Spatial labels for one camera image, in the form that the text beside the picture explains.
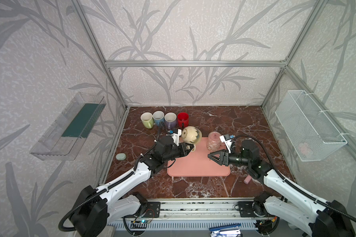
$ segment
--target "black cable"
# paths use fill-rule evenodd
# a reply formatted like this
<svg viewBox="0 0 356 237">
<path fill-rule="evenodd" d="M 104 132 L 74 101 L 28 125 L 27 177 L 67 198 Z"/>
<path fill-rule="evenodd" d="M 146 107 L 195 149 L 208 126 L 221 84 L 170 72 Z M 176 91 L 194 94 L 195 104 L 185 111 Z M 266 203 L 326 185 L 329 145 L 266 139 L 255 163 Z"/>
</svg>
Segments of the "black cable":
<svg viewBox="0 0 356 237">
<path fill-rule="evenodd" d="M 256 225 L 257 227 L 259 227 L 259 226 L 269 226 L 269 225 L 272 225 L 272 223 L 273 223 L 273 221 L 270 221 L 269 220 L 269 223 L 268 224 L 263 224 L 263 225 Z M 276 230 L 276 228 L 278 227 L 278 223 L 279 223 L 279 217 L 277 216 L 277 219 L 276 219 L 276 221 L 274 222 L 275 223 L 275 225 L 272 227 L 272 229 L 270 230 L 270 231 L 268 231 L 268 232 L 260 232 L 260 231 L 257 231 L 259 234 L 262 234 L 262 235 L 269 235 L 269 234 L 271 234 L 271 233 L 273 233 L 273 231 L 275 231 Z"/>
<path fill-rule="evenodd" d="M 126 230 L 128 231 L 128 233 L 131 234 L 132 236 L 140 236 L 140 235 L 142 235 L 142 234 L 145 232 L 145 230 L 144 230 L 141 234 L 136 234 L 135 231 L 131 231 L 131 230 L 129 229 L 128 225 L 127 225 L 127 222 L 125 221 L 125 217 L 123 217 L 123 223 L 124 223 L 125 229 L 126 229 Z"/>
<path fill-rule="evenodd" d="M 132 226 L 134 229 L 143 229 L 143 228 L 140 228 L 140 227 L 137 227 L 134 222 L 137 220 L 138 216 L 136 216 L 136 218 L 134 218 L 134 221 L 132 222 Z"/>
<path fill-rule="evenodd" d="M 241 137 L 241 136 L 246 136 L 246 137 L 249 137 L 249 138 L 255 140 L 255 141 L 262 147 L 262 149 L 264 150 L 264 152 L 265 152 L 265 154 L 266 154 L 266 156 L 267 156 L 267 158 L 268 158 L 268 160 L 269 160 L 271 166 L 272 166 L 273 169 L 275 170 L 275 172 L 278 174 L 278 176 L 280 176 L 280 178 L 281 178 L 285 183 L 289 184 L 290 187 L 294 188 L 296 191 L 300 192 L 302 195 L 304 195 L 305 197 L 311 199 L 312 201 L 314 201 L 314 202 L 316 202 L 316 203 L 319 203 L 320 205 L 322 205 L 322 206 L 328 208 L 329 210 L 332 210 L 332 211 L 334 211 L 334 212 L 337 212 L 338 214 L 340 214 L 340 215 L 342 215 L 342 216 L 344 216 L 344 217 L 347 217 L 347 218 L 350 219 L 351 221 L 356 222 L 356 218 L 355 218 L 355 217 L 353 217 L 353 216 L 351 216 L 351 215 L 349 215 L 349 214 L 347 214 L 347 213 L 344 213 L 344 212 L 342 212 L 342 211 L 339 211 L 339 210 L 336 209 L 335 207 L 333 207 L 333 206 L 331 206 L 331 205 L 328 205 L 328 204 L 325 203 L 325 202 L 322 202 L 322 201 L 320 201 L 320 200 L 317 200 L 317 198 L 315 198 L 315 197 L 311 196 L 310 194 L 308 194 L 307 192 L 301 190 L 299 187 L 295 186 L 295 185 L 292 184 L 288 179 L 286 179 L 286 178 L 281 174 L 281 172 L 278 171 L 278 169 L 276 168 L 276 166 L 275 166 L 274 163 L 272 162 L 272 160 L 271 160 L 271 158 L 270 158 L 270 155 L 269 155 L 268 152 L 266 151 L 266 149 L 265 149 L 265 147 L 263 146 L 263 144 L 262 144 L 259 140 L 257 140 L 256 138 L 254 138 L 254 137 L 252 137 L 252 136 L 249 136 L 249 135 L 238 135 L 238 136 L 236 136 L 236 137 L 234 138 L 234 141 L 235 141 L 236 139 L 238 139 L 239 137 Z"/>
<path fill-rule="evenodd" d="M 170 168 L 173 166 L 173 164 L 175 163 L 176 159 L 174 159 L 173 163 L 171 165 L 169 165 L 167 168 Z"/>
<path fill-rule="evenodd" d="M 256 227 L 259 227 L 259 226 L 269 226 L 269 225 L 271 225 L 272 224 L 272 221 L 271 220 L 267 220 L 266 221 L 267 222 L 267 224 L 256 224 Z"/>
<path fill-rule="evenodd" d="M 157 141 L 158 141 L 159 136 L 160 136 L 160 134 L 161 134 L 161 128 L 162 128 L 162 127 L 165 128 L 165 130 L 166 130 L 167 133 L 169 132 L 169 131 L 167 130 L 165 124 L 164 124 L 163 122 L 159 122 L 159 125 L 158 125 L 158 132 L 157 132 L 157 139 L 156 139 Z"/>
<path fill-rule="evenodd" d="M 127 174 L 124 178 L 120 179 L 119 181 L 111 184 L 110 186 L 108 186 L 108 189 L 111 189 L 115 186 L 117 186 L 118 184 L 122 183 L 124 180 L 126 180 L 127 178 L 131 177 L 133 175 L 134 172 L 130 172 L 129 174 Z M 74 212 L 76 210 L 78 210 L 79 208 L 81 208 L 83 205 L 91 202 L 92 200 L 94 200 L 95 198 L 97 198 L 99 195 L 105 193 L 107 191 L 107 189 L 103 189 L 97 193 L 95 193 L 93 196 L 89 197 L 88 199 L 86 199 L 84 202 L 76 205 L 75 207 L 73 207 L 68 213 L 66 213 L 66 215 L 64 215 L 61 219 L 61 221 L 58 223 L 58 229 L 60 231 L 64 231 L 64 232 L 69 232 L 69 231 L 75 231 L 75 227 L 66 227 L 63 226 L 64 222 L 67 220 L 67 218 L 69 218 L 72 214 L 74 214 Z"/>
</svg>

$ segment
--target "blue mug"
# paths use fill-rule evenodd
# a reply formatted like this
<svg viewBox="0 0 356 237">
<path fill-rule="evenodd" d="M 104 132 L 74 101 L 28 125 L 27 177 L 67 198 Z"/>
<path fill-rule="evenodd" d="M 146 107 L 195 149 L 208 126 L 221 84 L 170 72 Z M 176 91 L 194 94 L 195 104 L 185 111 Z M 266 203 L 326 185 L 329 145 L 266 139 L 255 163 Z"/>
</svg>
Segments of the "blue mug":
<svg viewBox="0 0 356 237">
<path fill-rule="evenodd" d="M 165 114 L 162 111 L 156 111 L 153 113 L 153 120 L 157 127 L 159 127 L 161 122 L 165 122 Z"/>
</svg>

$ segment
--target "clear plastic shelf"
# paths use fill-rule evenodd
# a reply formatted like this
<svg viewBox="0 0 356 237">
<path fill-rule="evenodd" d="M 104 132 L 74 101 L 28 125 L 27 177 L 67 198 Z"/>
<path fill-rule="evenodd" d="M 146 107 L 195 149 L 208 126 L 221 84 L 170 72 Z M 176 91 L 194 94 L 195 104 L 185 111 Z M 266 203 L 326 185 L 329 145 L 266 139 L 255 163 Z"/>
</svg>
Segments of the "clear plastic shelf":
<svg viewBox="0 0 356 237">
<path fill-rule="evenodd" d="M 104 96 L 78 92 L 30 154 L 41 160 L 74 160 L 105 105 Z"/>
</svg>

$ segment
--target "purple mug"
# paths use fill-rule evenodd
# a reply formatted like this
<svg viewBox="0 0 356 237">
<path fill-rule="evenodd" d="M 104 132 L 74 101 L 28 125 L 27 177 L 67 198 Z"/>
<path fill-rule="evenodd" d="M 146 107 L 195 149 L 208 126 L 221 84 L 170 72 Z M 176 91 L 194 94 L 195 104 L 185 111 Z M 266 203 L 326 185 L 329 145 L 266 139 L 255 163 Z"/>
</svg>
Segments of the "purple mug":
<svg viewBox="0 0 356 237">
<path fill-rule="evenodd" d="M 177 115 L 175 113 L 167 113 L 164 123 L 169 130 L 175 128 L 175 126 L 177 126 Z"/>
</svg>

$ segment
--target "brown marble surface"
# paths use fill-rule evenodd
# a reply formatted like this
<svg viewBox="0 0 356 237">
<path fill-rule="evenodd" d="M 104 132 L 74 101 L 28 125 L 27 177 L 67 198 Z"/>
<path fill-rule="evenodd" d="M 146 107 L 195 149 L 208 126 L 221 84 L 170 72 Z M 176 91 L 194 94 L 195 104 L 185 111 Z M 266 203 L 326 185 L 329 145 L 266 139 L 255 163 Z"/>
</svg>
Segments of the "brown marble surface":
<svg viewBox="0 0 356 237">
<path fill-rule="evenodd" d="M 161 110 L 168 112 L 187 112 L 189 125 L 198 127 L 207 137 L 212 131 L 221 134 L 247 134 L 259 139 L 267 148 L 277 168 L 292 179 L 289 169 L 278 148 L 273 134 L 259 106 L 192 106 L 192 107 L 131 107 L 123 133 L 115 154 L 125 153 L 124 161 L 113 160 L 107 182 L 117 178 L 134 165 L 135 159 L 147 151 L 157 135 L 157 126 L 147 129 L 140 116 L 144 112 Z M 240 149 L 242 139 L 236 143 Z M 260 156 L 267 161 L 260 149 Z M 139 192 L 145 198 L 195 198 L 195 197 L 254 197 L 263 190 L 274 193 L 270 188 L 252 180 L 243 182 L 248 175 L 244 167 L 230 166 L 231 174 L 227 177 L 171 177 L 166 168 L 144 183 L 133 188 L 130 193 Z"/>
</svg>

